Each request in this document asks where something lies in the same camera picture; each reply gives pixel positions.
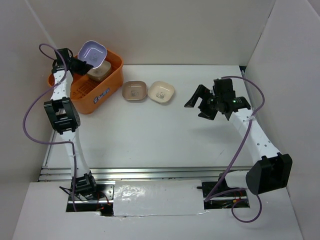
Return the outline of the purple plate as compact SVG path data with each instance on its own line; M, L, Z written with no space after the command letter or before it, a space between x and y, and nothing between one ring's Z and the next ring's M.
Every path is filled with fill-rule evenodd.
M77 58L96 69L105 61L107 54L108 51L105 46L94 40L89 40L83 44L77 54Z

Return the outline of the cream panda plate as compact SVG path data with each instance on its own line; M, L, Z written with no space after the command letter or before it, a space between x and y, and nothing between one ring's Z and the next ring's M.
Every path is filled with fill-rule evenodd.
M175 93L175 88L164 81L155 81L148 89L148 97L159 104L168 104Z
M112 65L108 61L104 61L98 68L91 69L86 74L90 79L101 82L112 73Z

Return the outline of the cream panda plate back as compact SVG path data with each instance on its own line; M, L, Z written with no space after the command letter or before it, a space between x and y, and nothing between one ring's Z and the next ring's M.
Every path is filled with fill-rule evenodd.
M148 97L159 104L168 104L175 93L175 88L164 81L155 81L148 89Z

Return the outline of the brown panda plate back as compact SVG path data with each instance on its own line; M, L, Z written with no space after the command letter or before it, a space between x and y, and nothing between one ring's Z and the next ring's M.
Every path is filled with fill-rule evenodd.
M122 86L122 97L126 101L142 101L147 96L147 85L144 81L128 81Z

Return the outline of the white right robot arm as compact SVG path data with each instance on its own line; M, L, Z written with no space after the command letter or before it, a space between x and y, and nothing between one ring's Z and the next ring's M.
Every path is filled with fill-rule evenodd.
M222 113L242 137L240 148L249 150L253 166L250 170L232 170L241 149L238 149L227 169L208 193L209 200L218 191L229 196L235 188L249 190L253 195L260 195L287 187L293 160L289 154L282 154L268 139L254 116L247 99L237 97L232 84L213 87L209 90L200 84L190 100L184 105L193 108L198 99L199 117L214 120L217 113Z

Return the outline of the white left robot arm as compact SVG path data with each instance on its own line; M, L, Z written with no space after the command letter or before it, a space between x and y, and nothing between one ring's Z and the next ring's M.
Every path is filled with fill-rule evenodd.
M85 161L79 136L81 120L70 97L73 74L84 75L92 67L73 56L65 56L64 60L66 65L59 57L53 62L54 88L50 100L44 103L44 110L65 144L71 165L71 195L92 200L97 197L99 187Z

